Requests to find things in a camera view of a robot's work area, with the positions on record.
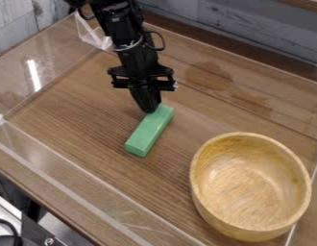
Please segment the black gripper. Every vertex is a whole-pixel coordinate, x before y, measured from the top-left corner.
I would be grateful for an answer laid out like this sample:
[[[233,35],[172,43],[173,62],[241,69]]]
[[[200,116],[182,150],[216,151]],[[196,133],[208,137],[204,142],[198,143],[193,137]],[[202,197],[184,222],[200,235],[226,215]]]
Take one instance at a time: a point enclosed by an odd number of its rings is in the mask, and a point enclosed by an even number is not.
[[[157,52],[161,48],[146,44],[133,47],[115,45],[113,51],[121,65],[107,69],[110,84],[115,88],[130,88],[140,109],[153,113],[161,103],[160,90],[176,90],[173,70],[158,63]],[[146,89],[140,86],[156,86],[160,90],[152,90],[148,95]]]

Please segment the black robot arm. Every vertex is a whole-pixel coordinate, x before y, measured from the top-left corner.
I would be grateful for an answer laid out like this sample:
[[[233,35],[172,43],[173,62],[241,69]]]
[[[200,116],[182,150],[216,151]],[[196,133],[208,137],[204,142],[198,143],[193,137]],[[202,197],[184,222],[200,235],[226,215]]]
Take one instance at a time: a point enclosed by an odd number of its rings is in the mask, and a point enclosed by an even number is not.
[[[137,0],[63,0],[83,20],[97,19],[110,38],[119,65],[107,69],[114,88],[126,88],[145,113],[161,103],[161,92],[174,91],[173,70],[158,62],[162,36],[142,26]]]

